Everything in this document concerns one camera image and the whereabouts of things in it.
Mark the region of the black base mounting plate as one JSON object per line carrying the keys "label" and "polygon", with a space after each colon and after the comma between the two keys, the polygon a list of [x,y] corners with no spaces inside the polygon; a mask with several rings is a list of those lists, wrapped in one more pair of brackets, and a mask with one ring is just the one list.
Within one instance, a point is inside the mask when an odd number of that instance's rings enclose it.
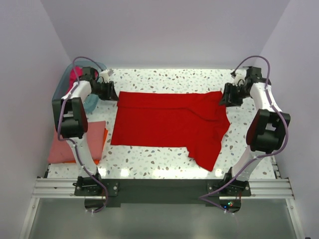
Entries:
{"label": "black base mounting plate", "polygon": [[231,212],[241,208],[241,198],[251,196],[248,182],[224,184],[220,179],[101,179],[78,177],[74,195],[85,197],[86,209],[110,208],[122,204],[202,204],[200,197],[208,194],[207,206],[220,205]]}

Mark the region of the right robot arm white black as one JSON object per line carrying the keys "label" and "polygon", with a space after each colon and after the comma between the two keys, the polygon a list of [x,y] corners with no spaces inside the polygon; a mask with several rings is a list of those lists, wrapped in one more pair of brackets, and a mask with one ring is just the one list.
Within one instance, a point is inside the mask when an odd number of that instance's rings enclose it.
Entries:
{"label": "right robot arm white black", "polygon": [[225,84],[221,106],[239,107],[245,98],[252,98],[257,109],[247,134],[247,147],[239,161],[225,174],[223,183],[245,187],[262,159],[282,151],[287,144],[291,116],[277,105],[272,85],[262,76],[261,68],[249,67],[245,75],[233,71],[233,83]]}

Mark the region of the magenta crumpled t-shirt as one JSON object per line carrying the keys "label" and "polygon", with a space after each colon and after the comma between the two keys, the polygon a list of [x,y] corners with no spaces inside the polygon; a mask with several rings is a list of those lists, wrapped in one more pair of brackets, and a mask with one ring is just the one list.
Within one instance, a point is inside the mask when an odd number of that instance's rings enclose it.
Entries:
{"label": "magenta crumpled t-shirt", "polygon": [[71,70],[70,75],[69,75],[69,88],[68,92],[72,89],[74,83],[77,81],[76,73],[78,77],[81,77],[83,74],[82,67],[76,66],[75,70]]}

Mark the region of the pink folded t-shirt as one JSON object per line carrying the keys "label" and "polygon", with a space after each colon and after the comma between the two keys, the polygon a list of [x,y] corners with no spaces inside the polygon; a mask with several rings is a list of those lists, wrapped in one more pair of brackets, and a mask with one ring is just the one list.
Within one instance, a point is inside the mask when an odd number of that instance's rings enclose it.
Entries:
{"label": "pink folded t-shirt", "polygon": [[[104,144],[107,138],[108,130],[105,128],[105,121],[96,121],[88,123],[87,141],[88,146],[97,165],[102,158]],[[54,128],[53,142],[50,148],[48,163],[76,163],[72,150],[65,141],[59,141],[57,138],[57,131]]]}

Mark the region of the orange folded t-shirt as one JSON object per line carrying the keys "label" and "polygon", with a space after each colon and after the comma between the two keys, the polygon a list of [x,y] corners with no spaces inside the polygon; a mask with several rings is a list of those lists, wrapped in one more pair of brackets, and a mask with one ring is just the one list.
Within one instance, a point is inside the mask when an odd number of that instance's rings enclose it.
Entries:
{"label": "orange folded t-shirt", "polygon": [[92,159],[96,165],[102,158],[102,152],[106,142],[108,130],[105,128],[104,121],[90,122],[87,131],[87,142]]}

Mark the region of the red t-shirt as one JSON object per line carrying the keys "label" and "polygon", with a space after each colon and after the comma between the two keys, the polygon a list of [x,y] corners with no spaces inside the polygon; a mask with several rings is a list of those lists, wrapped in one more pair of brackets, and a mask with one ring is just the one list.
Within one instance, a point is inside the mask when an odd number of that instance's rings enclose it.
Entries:
{"label": "red t-shirt", "polygon": [[212,171],[230,127],[220,91],[189,94],[120,92],[111,144],[185,147]]}

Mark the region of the aluminium frame rail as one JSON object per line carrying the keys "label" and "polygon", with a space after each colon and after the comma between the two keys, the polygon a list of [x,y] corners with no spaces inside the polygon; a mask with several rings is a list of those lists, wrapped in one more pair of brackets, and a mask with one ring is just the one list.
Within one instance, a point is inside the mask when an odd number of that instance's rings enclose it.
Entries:
{"label": "aluminium frame rail", "polygon": [[[35,198],[73,198],[75,179],[39,178],[32,191]],[[293,199],[289,179],[253,179],[249,181],[254,199]]]}

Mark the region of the teal plastic bin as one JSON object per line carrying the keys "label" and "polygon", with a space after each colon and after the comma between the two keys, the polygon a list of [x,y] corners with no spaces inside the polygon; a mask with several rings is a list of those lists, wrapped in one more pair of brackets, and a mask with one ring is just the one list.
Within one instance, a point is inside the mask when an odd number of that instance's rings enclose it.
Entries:
{"label": "teal plastic bin", "polygon": [[[98,65],[101,66],[102,68],[98,67],[95,63],[92,61],[88,60],[80,60],[75,62],[75,66],[79,67],[92,67],[95,70],[97,70],[99,73],[102,72],[103,70],[106,70],[107,67],[98,62]],[[63,96],[65,96],[68,93],[68,88],[69,88],[69,75],[71,70],[73,69],[73,64],[70,64],[66,70],[64,71],[62,78],[60,79],[58,86],[53,94],[52,100],[58,100],[61,99]],[[98,96],[94,94],[90,94],[86,100],[83,102],[84,110],[87,114],[92,113],[93,110],[95,109],[97,103],[98,103]]]}

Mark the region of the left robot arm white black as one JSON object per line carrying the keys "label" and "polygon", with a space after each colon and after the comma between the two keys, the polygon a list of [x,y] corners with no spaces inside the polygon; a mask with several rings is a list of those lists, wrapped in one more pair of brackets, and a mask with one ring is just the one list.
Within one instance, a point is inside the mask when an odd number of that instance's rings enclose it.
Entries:
{"label": "left robot arm white black", "polygon": [[91,94],[103,101],[118,101],[114,82],[109,80],[113,70],[98,72],[92,67],[83,67],[81,74],[74,67],[71,71],[75,79],[67,93],[52,101],[57,138],[66,142],[79,167],[78,180],[98,182],[101,178],[94,163],[87,140],[88,121],[84,102]]}

